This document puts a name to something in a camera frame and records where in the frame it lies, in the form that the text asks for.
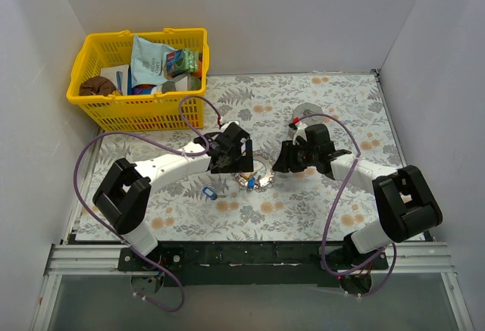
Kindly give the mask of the key with blue tag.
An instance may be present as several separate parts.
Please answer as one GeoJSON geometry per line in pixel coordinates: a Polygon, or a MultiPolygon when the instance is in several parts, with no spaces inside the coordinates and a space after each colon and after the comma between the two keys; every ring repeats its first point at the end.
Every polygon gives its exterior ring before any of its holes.
{"type": "Polygon", "coordinates": [[[204,187],[202,189],[202,193],[212,201],[217,200],[218,198],[223,198],[224,195],[219,195],[215,190],[213,190],[211,187],[204,187]]]}

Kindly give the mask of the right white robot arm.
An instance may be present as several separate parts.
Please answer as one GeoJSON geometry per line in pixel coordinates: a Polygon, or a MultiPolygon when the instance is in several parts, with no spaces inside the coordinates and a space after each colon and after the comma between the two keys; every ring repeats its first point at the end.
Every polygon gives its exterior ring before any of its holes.
{"type": "Polygon", "coordinates": [[[323,124],[308,126],[295,121],[289,131],[292,138],[282,143],[273,171],[301,173],[313,167],[332,180],[374,196],[377,220],[345,236],[337,251],[349,267],[363,267],[381,248],[404,242],[443,222],[442,211],[416,166],[383,166],[361,160],[348,150],[337,150],[323,124]]]}

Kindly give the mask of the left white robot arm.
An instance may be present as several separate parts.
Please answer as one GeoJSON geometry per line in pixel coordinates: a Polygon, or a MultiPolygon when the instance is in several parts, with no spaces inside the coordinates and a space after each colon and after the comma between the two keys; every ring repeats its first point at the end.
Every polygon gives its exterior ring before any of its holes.
{"type": "Polygon", "coordinates": [[[135,248],[135,261],[154,270],[161,261],[158,240],[145,221],[153,192],[193,174],[253,171],[252,140],[237,122],[197,137],[174,153],[146,161],[115,161],[92,201],[115,233],[135,248]]]}

